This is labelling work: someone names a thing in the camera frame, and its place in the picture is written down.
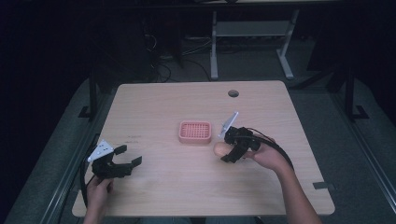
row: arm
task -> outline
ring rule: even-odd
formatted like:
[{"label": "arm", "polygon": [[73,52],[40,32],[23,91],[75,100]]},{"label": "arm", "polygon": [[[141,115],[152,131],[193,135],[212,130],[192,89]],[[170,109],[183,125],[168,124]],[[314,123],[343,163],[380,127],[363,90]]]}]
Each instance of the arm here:
[{"label": "arm", "polygon": [[[233,146],[225,143],[215,145],[215,154],[224,156]],[[280,182],[286,214],[290,224],[321,223],[312,204],[308,201],[297,179],[296,174],[289,164],[275,149],[262,144],[257,151],[249,151],[246,158],[253,159],[260,166],[273,170]]]},{"label": "arm", "polygon": [[84,224],[101,223],[106,214],[108,194],[113,190],[113,179],[101,180],[95,176],[87,186],[88,207]]}]

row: pink plastic container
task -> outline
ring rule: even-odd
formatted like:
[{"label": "pink plastic container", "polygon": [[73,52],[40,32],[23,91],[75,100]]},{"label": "pink plastic container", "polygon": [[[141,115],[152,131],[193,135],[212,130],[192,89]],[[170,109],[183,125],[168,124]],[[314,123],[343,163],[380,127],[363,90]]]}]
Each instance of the pink plastic container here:
[{"label": "pink plastic container", "polygon": [[212,127],[207,121],[184,120],[180,123],[178,141],[186,144],[208,144]]}]

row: gray carpet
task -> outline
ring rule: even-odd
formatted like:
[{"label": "gray carpet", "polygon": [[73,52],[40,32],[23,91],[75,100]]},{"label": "gray carpet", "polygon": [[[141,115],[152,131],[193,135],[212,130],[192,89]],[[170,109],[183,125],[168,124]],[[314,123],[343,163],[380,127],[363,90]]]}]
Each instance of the gray carpet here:
[{"label": "gray carpet", "polygon": [[[287,86],[300,83],[311,77],[313,72],[305,71],[313,41],[293,41],[287,57],[296,78],[286,80],[276,58],[276,43],[259,48],[249,48],[234,54],[220,54],[219,81],[234,80],[282,80]],[[181,68],[174,62],[164,63],[172,72],[169,81],[207,81],[210,72],[207,52],[187,55]],[[160,68],[163,80],[168,76],[165,67]],[[327,78],[303,91],[290,91],[290,97],[303,124],[304,131],[318,161],[318,166],[327,183],[335,186],[331,190],[335,212],[322,217],[324,223],[396,223],[396,215],[378,186],[369,162],[362,153],[350,123],[336,103],[342,98],[340,92],[331,95],[324,90]],[[52,194],[59,187],[60,179],[66,173],[65,167],[74,155],[77,146],[92,139],[92,133],[99,133],[106,118],[114,92],[101,94],[101,114],[95,125],[88,119],[78,118],[78,113],[89,103],[88,83],[84,82],[66,108],[56,131],[49,140],[40,161],[37,163],[19,199],[14,204],[6,223],[39,223],[46,213]],[[362,105],[370,119],[357,120],[353,125],[361,130],[368,145],[383,166],[384,171],[396,183],[396,128],[376,105],[370,91],[356,82],[357,105]],[[59,223],[82,223],[81,218],[71,214],[71,207],[77,196],[78,174],[71,185],[65,205],[58,204],[61,216]],[[263,217],[264,223],[287,223],[285,217]],[[135,223],[136,218],[108,217],[104,223]]]}]

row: floor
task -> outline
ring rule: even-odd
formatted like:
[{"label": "floor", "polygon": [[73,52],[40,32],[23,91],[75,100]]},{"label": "floor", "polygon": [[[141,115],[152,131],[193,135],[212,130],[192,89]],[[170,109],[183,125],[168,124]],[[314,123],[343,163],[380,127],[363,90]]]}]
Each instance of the floor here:
[{"label": "floor", "polygon": [[[234,41],[220,51],[218,81],[281,80],[291,87],[317,73],[306,71],[310,53],[315,46],[312,39],[294,39],[290,43],[287,58],[295,75],[293,80],[284,77],[276,57],[276,48],[281,39],[266,39],[260,44],[254,39]],[[183,50],[188,52],[190,48],[200,46],[202,44],[186,41]],[[200,48],[192,54],[186,53],[183,59],[184,67],[180,67],[164,55],[156,81],[209,81],[207,48]],[[327,80],[325,77],[304,90],[290,91],[324,180],[334,186],[330,194],[335,212],[321,219],[328,224],[396,223],[395,211],[379,187],[371,163],[364,153],[367,147],[372,150],[389,181],[395,185],[396,167],[393,163],[396,159],[396,128],[376,105],[369,89],[358,80],[355,104],[362,105],[370,118],[356,122],[348,120],[342,106],[343,90],[328,93],[325,89]],[[115,92],[114,89],[110,93],[99,93],[100,110],[95,119],[89,122],[78,117],[81,108],[89,104],[88,81],[81,84],[6,223],[82,223],[82,218],[74,217],[71,213],[79,189],[79,162],[71,164],[71,161],[81,154],[78,150],[85,150],[94,135],[101,131]],[[262,217],[262,221],[268,224],[287,223],[285,217]],[[136,217],[107,217],[104,220],[104,223],[137,222]]]}]

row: wooden table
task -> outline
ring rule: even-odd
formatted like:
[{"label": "wooden table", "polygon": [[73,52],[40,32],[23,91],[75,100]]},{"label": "wooden table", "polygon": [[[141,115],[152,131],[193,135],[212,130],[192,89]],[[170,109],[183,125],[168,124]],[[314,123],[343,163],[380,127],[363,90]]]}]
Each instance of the wooden table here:
[{"label": "wooden table", "polygon": [[[230,97],[228,91],[239,92]],[[255,161],[225,163],[213,153],[222,123],[234,111],[233,126],[254,128],[282,146],[293,161],[305,194],[319,214],[334,211],[285,85],[280,81],[201,82],[121,85],[100,140],[128,150],[114,157],[125,163],[143,156],[131,176],[115,179],[109,216],[208,217],[285,215],[280,184],[271,170]],[[206,120],[212,125],[207,145],[178,141],[179,123]],[[91,168],[86,181],[91,178]],[[78,195],[73,214],[85,215]]]}]

